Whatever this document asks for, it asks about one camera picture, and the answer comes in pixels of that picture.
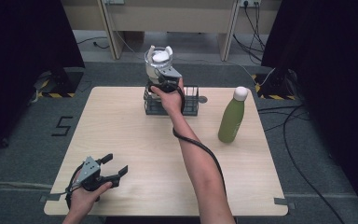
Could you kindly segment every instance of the green bottle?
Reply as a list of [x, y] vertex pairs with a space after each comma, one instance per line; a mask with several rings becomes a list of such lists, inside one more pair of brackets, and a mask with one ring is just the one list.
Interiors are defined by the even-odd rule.
[[248, 90], [246, 88], [237, 87], [235, 89], [234, 97], [228, 103], [220, 124], [218, 134], [220, 141], [224, 143], [234, 141], [237, 131], [241, 126], [247, 96]]

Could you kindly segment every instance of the yellow black hazard tape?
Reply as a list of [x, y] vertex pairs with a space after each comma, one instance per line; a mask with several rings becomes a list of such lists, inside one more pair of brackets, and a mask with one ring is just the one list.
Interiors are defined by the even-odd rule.
[[39, 92], [39, 97], [64, 98], [74, 97], [74, 93], [57, 93], [57, 92]]
[[49, 97], [49, 98], [65, 98], [65, 97], [74, 97], [74, 92], [63, 92], [63, 91], [55, 91], [54, 89], [47, 91], [48, 89], [49, 79], [46, 80], [38, 93], [38, 97]]
[[[252, 75], [253, 80], [255, 81], [257, 75]], [[255, 91], [257, 96], [262, 99], [272, 99], [272, 100], [295, 100], [295, 96], [290, 93], [290, 90], [270, 92], [263, 90], [263, 86], [260, 86], [261, 83], [255, 83]]]

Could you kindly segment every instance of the black curtain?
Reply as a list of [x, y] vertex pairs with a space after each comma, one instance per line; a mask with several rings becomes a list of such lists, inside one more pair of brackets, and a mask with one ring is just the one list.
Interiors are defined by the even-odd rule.
[[358, 195], [358, 2], [282, 0], [262, 65], [296, 71], [306, 105]]
[[84, 67], [59, 0], [0, 1], [0, 139], [46, 71]]

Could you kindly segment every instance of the human arm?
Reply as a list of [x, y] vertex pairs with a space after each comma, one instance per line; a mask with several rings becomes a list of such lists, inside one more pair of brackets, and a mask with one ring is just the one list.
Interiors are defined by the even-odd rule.
[[[182, 99], [175, 91], [165, 93], [152, 87], [171, 118], [173, 128], [180, 135], [200, 141], [181, 113]], [[235, 223], [228, 206], [222, 176], [213, 158], [204, 150], [179, 139], [187, 173], [196, 192], [201, 223]]]
[[101, 185], [94, 191], [86, 191], [82, 187], [72, 193], [71, 208], [63, 221], [63, 224], [78, 224], [91, 211], [92, 206], [99, 196], [112, 187], [112, 182]]

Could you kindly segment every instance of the wooden table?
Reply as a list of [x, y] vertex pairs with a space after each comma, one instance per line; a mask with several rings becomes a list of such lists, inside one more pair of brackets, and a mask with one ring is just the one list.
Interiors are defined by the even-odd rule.
[[[98, 216], [198, 216], [197, 199], [187, 176], [178, 140], [167, 116], [145, 114], [145, 88], [97, 87], [89, 96], [51, 193], [63, 192], [75, 168], [88, 156], [113, 153], [101, 175], [115, 175], [129, 165], [120, 186], [94, 204]], [[284, 216], [286, 205], [252, 94], [235, 141], [217, 138], [220, 120], [234, 88], [200, 88], [208, 102], [196, 117], [186, 117], [199, 139], [222, 167], [227, 196], [235, 217]], [[48, 215], [66, 215], [64, 195], [45, 206]]]

